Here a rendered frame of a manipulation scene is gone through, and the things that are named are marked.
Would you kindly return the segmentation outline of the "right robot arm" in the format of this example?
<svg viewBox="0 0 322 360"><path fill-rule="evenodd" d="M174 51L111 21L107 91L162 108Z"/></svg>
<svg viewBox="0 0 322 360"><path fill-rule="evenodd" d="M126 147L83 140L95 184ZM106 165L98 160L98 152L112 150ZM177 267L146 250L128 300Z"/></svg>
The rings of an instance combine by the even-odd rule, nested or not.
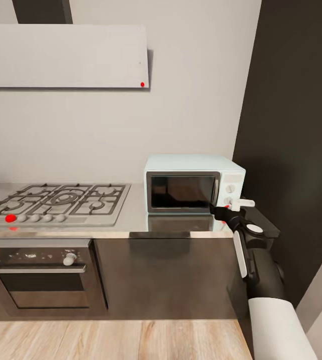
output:
<svg viewBox="0 0 322 360"><path fill-rule="evenodd" d="M255 360L318 360L301 327L287 290L280 264L267 248L264 231L245 219L240 207L254 207L248 199L232 198L230 206L209 204L217 221L232 230L236 255L251 318Z"/></svg>

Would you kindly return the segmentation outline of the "microwave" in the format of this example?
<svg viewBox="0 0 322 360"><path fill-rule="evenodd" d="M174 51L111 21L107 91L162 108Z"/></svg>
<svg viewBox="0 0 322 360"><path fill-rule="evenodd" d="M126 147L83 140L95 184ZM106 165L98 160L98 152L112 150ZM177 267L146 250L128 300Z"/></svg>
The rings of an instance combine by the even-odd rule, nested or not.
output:
<svg viewBox="0 0 322 360"><path fill-rule="evenodd" d="M150 154L144 168L147 213L210 213L240 199L245 169L221 154Z"/></svg>

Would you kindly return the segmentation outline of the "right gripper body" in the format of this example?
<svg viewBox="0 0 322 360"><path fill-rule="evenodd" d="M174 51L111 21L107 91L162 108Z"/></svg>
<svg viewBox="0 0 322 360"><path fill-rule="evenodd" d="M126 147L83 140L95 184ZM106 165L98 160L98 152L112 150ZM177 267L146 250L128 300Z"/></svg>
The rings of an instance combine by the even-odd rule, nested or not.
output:
<svg viewBox="0 0 322 360"><path fill-rule="evenodd" d="M223 206L223 207L217 206L215 209L214 218L217 221L223 220L224 222L226 222L227 225L229 225L232 218L235 218L235 217L245 218L245 214L246 214L246 211L242 208L240 209L240 211L233 211L233 210L228 209L228 207L226 207L226 206Z"/></svg>

